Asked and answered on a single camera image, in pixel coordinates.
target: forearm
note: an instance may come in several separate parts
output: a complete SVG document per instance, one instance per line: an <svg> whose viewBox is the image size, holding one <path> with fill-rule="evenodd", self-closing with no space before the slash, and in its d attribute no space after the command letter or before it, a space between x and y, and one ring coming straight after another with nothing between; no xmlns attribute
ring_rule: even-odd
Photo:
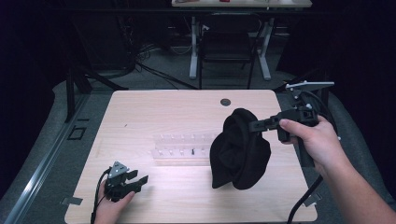
<svg viewBox="0 0 396 224"><path fill-rule="evenodd" d="M347 223L396 222L396 213L349 162L322 175Z"/></svg>

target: wooden table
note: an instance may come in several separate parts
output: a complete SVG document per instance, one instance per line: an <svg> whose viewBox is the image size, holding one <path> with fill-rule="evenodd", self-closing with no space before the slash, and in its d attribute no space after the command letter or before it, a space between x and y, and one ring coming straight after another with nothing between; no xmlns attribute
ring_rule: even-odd
<svg viewBox="0 0 396 224"><path fill-rule="evenodd" d="M224 106L222 99L231 104ZM94 192L101 173L119 161L138 170L148 183L122 213L121 223L241 223L286 221L290 209L307 190L293 146L277 140L276 131L263 133L272 156L266 173L251 189L231 184L212 189L208 159L157 160L157 134L221 133L223 121L237 107L258 119L280 111L272 91L116 91L69 205L67 223L89 223ZM315 206L302 206L295 221L313 221Z"/></svg>
<svg viewBox="0 0 396 224"><path fill-rule="evenodd" d="M220 0L198 0L198 1L187 1L184 3L178 3L176 0L172 0L173 7L213 7L213 8L225 8L232 7L235 11L238 8L254 8L261 7L267 8L305 8L311 7L311 0L230 0L230 2L220 2ZM268 68L268 63L265 59L265 53L268 48L268 43L271 38L271 33L274 26L274 19L267 21L264 24L264 29L262 31L263 41L262 49L259 50L259 60L262 69L262 76L265 80L271 80L270 70ZM196 79L196 71L198 66L198 54L197 54L197 28L195 17L191 19L191 65L190 65L190 78Z"/></svg>

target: black cable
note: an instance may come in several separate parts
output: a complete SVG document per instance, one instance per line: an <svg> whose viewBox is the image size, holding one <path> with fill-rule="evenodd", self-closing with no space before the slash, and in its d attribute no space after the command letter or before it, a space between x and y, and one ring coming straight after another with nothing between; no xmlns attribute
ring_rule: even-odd
<svg viewBox="0 0 396 224"><path fill-rule="evenodd" d="M101 175L100 178L99 178L98 185L96 186L95 201L94 201L94 203L93 203L93 211L92 211L92 213L91 213L91 224L93 224L93 223L95 222L96 210L98 209L99 203L106 197L106 196L104 196L104 197L100 200L100 202L98 202L99 188L100 188L100 185L101 185L101 183L102 183L102 179L103 179L103 177L104 177L105 175L108 175L108 174L110 173L110 170L111 170L111 167L108 168L107 170L105 170L105 171L102 173L102 175Z"/></svg>
<svg viewBox="0 0 396 224"><path fill-rule="evenodd" d="M136 56L136 63L137 62L143 62L143 61L145 61L146 59L149 59L150 57L151 57L151 51L153 50L153 49L155 49L154 48L155 46L154 45L152 45L152 44L147 44L147 45L145 45L145 46L143 46L141 49L140 49L140 52L137 54L137 56Z"/></svg>
<svg viewBox="0 0 396 224"><path fill-rule="evenodd" d="M106 79L113 79L113 78L116 78L116 77L125 77L126 75L130 74L133 71L134 71L134 65L130 66L130 67L127 67L127 68L123 69L122 71L120 71L120 72L118 72L116 74L112 74L112 75L103 75L102 74L100 76L104 77Z"/></svg>
<svg viewBox="0 0 396 224"><path fill-rule="evenodd" d="M174 82L176 82L176 83L178 83L178 84L181 84L181 85L183 85L183 86L186 86L186 87L188 87L188 88L190 88L190 89L198 90L198 88L196 88L196 87L194 87L194 86L192 86L192 85L190 85L190 84L188 84L188 83L186 83L186 82L183 82L183 81L181 81L181 80L179 80L179 79L177 79L177 78L175 78L175 77L172 77L172 76L170 76L170 75L168 75L168 74L165 74L164 72L157 71L157 70L155 70L155 69L153 69L153 68L150 68L150 67L148 67L148 66L146 66L146 65L144 65L144 64L142 64L142 63L140 63L140 62L136 62L136 64L139 65L142 69L145 69L146 71L150 72L151 74L153 74L153 75L155 75L155 76L157 76L157 77L162 77L162 78L164 78L166 81L167 81L167 80L171 80L171 81L174 81Z"/></svg>
<svg viewBox="0 0 396 224"><path fill-rule="evenodd" d="M290 211L289 218L288 218L288 224L290 224L293 221L294 215L297 212L297 209L305 202L305 200L309 197L309 195L314 192L314 190L319 186L319 184L322 182L323 177L320 175L318 176L317 180L312 184L312 186L306 191L306 193L303 195L303 197L293 206L293 208Z"/></svg>

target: gray carpet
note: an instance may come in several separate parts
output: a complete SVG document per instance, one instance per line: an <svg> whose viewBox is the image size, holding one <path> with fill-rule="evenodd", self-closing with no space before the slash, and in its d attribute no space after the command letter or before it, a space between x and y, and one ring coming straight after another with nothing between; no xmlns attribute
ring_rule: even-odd
<svg viewBox="0 0 396 224"><path fill-rule="evenodd" d="M273 38L267 52L267 61L273 79L271 81L264 81L260 67L256 63L251 89L271 90L280 86L283 80L293 78L290 74L276 71L276 64L285 41L286 39L284 38ZM197 79L189 79L189 53L179 55L173 51L153 50L145 56L149 57L142 62L143 64L198 87ZM206 65L204 69L204 89L244 89L246 87L247 76L245 74L247 72L248 66L244 70L240 70L240 65ZM109 71L101 74L104 76L113 75ZM111 80L121 86L128 87L130 90L187 89L186 86L180 84L171 85L163 78L156 77L144 70L141 71L139 66L131 74L112 78ZM78 134L77 136L73 135L76 132L69 136L71 133L69 131L65 135L64 140L61 141L56 161L50 167L50 172L46 176L44 184L39 189L32 204L28 206L29 209L26 214L23 214L22 223L64 223L64 214L67 206L62 205L61 201L64 197L73 195L112 93L109 87L102 83L93 79L90 82L93 86L92 94L84 96L77 92L78 99L86 103L70 124L75 129L85 130L85 133L79 140L73 140L73 138L80 137ZM49 114L48 120L19 175L0 202L1 223L6 221L8 214L20 198L35 169L46 153L53 147L59 133L66 125L64 124L66 118L65 84L61 83L54 88L54 92L56 93L55 104ZM285 94L280 93L277 96L283 109L290 106ZM330 105L339 125L339 133L343 137L342 143L349 158L380 195L391 201L382 184L380 174L371 159L368 148L364 143L364 139L361 137L353 119L334 96L331 97ZM309 168L304 168L304 174L309 185L317 177L315 171ZM341 215L336 209L326 185L321 184L317 192L323 199L318 203L318 220L315 223L342 223Z"/></svg>

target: cable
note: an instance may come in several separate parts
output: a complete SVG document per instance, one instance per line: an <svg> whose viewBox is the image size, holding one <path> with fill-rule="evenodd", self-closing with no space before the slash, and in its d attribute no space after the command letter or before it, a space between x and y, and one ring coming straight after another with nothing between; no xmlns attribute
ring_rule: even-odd
<svg viewBox="0 0 396 224"><path fill-rule="evenodd" d="M110 173L111 167L108 168L107 170L105 170L102 175L99 178L98 181L98 185L96 186L96 192L95 192L95 201L93 203L93 211L91 213L91 224L93 224L95 222L95 218L96 218L96 210L98 209L99 203L106 197L103 196L103 198L100 200L100 202L98 202L98 195L99 195L99 188L100 188L100 184L102 183L102 179L105 175L108 175Z"/></svg>
<svg viewBox="0 0 396 224"><path fill-rule="evenodd" d="M169 82L169 80L173 81L173 82L176 82L178 84L181 84L183 86L186 86L186 87L188 87L190 89L198 90L198 88L196 88L196 87L194 87L194 86L192 86L192 85L190 85L190 84L188 84L186 82L183 82L183 81L181 81L181 80L179 80L179 79L177 79L175 77L172 77L172 76L170 76L168 74L165 74L164 72L160 72L160 71L157 71L157 70L155 70L153 68L147 67L147 66L143 65L140 62L136 62L136 64L139 65L142 69L150 72L152 75L157 76L157 77L162 77L163 79L165 79L169 84L171 84L176 89L177 89L177 87L174 84L172 84L171 82Z"/></svg>
<svg viewBox="0 0 396 224"><path fill-rule="evenodd" d="M184 50L183 52L178 52L178 51L176 50L176 48L183 48L183 47L174 47L174 46L171 46L170 49L171 49L172 52L174 52L175 54L182 55L182 54L188 53L188 52L190 51L190 49L192 48L192 45L189 45L189 46L187 46L187 47L184 47L184 48L187 48L187 49Z"/></svg>
<svg viewBox="0 0 396 224"><path fill-rule="evenodd" d="M186 23L187 29L189 29L189 33L191 33L190 23L187 22L186 17L183 17L184 22Z"/></svg>
<svg viewBox="0 0 396 224"><path fill-rule="evenodd" d="M151 51L154 50L155 45L147 44L140 49L140 52L136 55L138 62L143 62L151 57Z"/></svg>
<svg viewBox="0 0 396 224"><path fill-rule="evenodd" d="M314 190L319 186L319 184L322 182L323 177L320 175L318 176L317 180L312 184L312 186L306 191L306 193L303 195L303 197L293 206L293 208L290 211L289 218L288 218L288 224L290 224L293 221L294 215L297 212L297 209L305 202L305 200L309 197L309 195L314 192Z"/></svg>

